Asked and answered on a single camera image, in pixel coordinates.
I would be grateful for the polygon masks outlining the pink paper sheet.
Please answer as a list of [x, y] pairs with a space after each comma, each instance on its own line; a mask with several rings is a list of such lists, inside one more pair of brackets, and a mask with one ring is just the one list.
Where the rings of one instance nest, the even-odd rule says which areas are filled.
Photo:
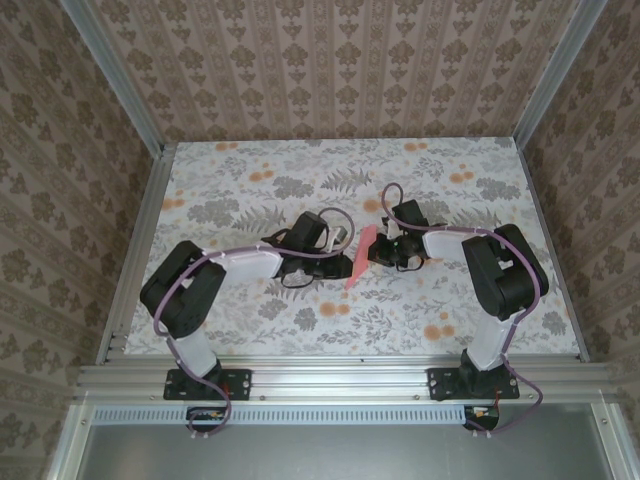
[[345, 285], [346, 290], [351, 289], [355, 285], [356, 281], [367, 270], [369, 263], [369, 248], [374, 244], [376, 238], [377, 227], [375, 225], [368, 225], [362, 229], [356, 254], [353, 260], [352, 274]]

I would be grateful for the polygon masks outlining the floral patterned table cover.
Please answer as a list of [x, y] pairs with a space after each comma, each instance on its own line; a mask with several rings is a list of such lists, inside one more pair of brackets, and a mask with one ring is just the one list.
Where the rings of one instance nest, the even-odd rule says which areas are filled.
[[[306, 211], [363, 228], [405, 199], [430, 223], [515, 224], [550, 289], [518, 327], [510, 354], [579, 351], [509, 137], [182, 143], [162, 192], [148, 272], [183, 240], [210, 251], [251, 245]], [[437, 259], [406, 273], [370, 264], [352, 287], [300, 275], [224, 287], [204, 328], [221, 355], [458, 355], [481, 313], [466, 267]]]

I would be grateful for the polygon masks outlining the grey metal panel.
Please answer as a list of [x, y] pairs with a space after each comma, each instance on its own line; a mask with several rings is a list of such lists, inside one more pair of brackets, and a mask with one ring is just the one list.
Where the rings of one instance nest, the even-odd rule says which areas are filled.
[[447, 426], [93, 430], [80, 480], [612, 480], [589, 418], [542, 416], [494, 438]]

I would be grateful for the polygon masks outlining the black connector board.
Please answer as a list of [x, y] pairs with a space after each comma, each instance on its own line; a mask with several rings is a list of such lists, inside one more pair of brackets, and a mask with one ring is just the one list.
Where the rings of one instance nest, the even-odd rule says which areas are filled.
[[470, 431], [492, 431], [499, 422], [499, 408], [495, 405], [488, 406], [465, 406], [464, 427]]
[[208, 438], [223, 428], [229, 417], [228, 407], [193, 407], [186, 412], [186, 426], [193, 437]]

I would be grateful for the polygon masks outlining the aluminium front frame rail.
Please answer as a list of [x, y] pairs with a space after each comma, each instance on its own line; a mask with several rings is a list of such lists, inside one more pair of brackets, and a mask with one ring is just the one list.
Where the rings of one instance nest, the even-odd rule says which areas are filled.
[[[602, 364], [572, 359], [513, 358], [516, 372], [543, 392], [551, 404], [612, 402], [616, 388]], [[253, 372], [249, 402], [253, 405], [409, 405], [430, 404], [431, 389], [425, 360], [402, 363], [384, 359], [327, 362], [268, 361], [238, 363]], [[86, 367], [74, 399], [94, 404], [158, 404], [163, 399], [170, 365], [114, 363]]]

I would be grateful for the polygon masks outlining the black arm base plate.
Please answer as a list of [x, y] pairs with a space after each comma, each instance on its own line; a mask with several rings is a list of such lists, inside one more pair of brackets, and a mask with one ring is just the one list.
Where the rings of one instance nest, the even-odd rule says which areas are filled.
[[426, 371], [430, 398], [445, 400], [518, 399], [518, 382], [503, 366], [475, 371], [463, 366], [431, 368]]
[[[250, 397], [252, 371], [249, 369], [221, 369], [206, 377], [232, 400], [246, 401]], [[165, 379], [164, 400], [221, 400], [222, 396], [209, 386], [197, 382], [182, 369], [169, 370]]]

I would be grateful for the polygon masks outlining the aluminium side frame rail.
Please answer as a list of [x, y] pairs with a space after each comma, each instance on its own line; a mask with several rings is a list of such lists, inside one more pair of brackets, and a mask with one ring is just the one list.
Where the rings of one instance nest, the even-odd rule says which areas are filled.
[[165, 145], [153, 162], [98, 350], [99, 366], [124, 355], [177, 147]]

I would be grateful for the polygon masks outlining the aluminium upright frame post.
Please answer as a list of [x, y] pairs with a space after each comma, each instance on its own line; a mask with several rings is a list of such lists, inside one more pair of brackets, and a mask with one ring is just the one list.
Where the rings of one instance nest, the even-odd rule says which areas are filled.
[[579, 0], [540, 81], [518, 121], [513, 138], [523, 151], [585, 44], [607, 0]]
[[101, 24], [96, 13], [95, 2], [93, 0], [60, 1], [152, 159], [158, 160], [162, 156], [165, 144], [162, 134], [156, 127], [143, 95], [136, 88], [125, 61], [119, 56], [114, 41], [109, 38], [107, 28]]

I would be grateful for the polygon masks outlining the aluminium lower frame bar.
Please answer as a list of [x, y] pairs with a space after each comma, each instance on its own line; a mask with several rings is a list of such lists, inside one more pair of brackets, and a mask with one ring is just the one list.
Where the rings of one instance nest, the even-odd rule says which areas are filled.
[[88, 404], [69, 408], [46, 480], [77, 480], [94, 410]]
[[592, 413], [613, 480], [640, 480], [640, 458], [617, 403], [592, 403]]

